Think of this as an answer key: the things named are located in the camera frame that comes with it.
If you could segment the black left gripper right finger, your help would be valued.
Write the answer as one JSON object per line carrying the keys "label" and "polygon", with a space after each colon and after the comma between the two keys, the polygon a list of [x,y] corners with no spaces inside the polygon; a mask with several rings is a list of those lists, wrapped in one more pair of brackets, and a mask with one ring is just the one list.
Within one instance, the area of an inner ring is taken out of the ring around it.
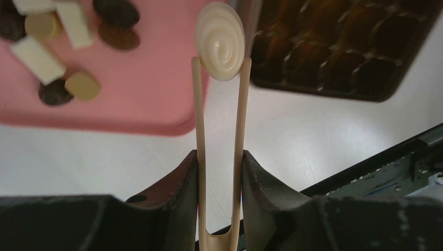
{"label": "black left gripper right finger", "polygon": [[426,197],[308,197],[242,157],[247,250],[442,250],[442,203]]}

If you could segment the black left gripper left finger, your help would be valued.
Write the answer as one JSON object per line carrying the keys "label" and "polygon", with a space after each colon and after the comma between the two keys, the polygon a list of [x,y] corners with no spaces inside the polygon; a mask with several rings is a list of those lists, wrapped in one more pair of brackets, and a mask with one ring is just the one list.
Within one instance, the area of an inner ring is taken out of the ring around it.
{"label": "black left gripper left finger", "polygon": [[121,201],[111,195],[2,197],[1,250],[194,250],[197,154]]}

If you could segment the white round swirl chocolate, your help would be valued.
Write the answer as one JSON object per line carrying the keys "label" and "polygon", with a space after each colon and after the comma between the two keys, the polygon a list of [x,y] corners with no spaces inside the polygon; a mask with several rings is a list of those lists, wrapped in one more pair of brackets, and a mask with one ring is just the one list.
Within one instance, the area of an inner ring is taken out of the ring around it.
{"label": "white round swirl chocolate", "polygon": [[229,81],[240,71],[246,42],[237,12],[223,2],[203,7],[195,25],[195,46],[201,65],[218,81]]}

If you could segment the gold chocolate box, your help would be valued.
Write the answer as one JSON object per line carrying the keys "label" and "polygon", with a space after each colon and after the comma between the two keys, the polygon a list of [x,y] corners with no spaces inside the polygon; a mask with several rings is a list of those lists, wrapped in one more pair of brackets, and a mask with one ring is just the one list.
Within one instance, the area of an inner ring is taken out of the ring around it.
{"label": "gold chocolate box", "polygon": [[251,82],[271,90],[384,102],[442,15],[442,1],[230,1]]}

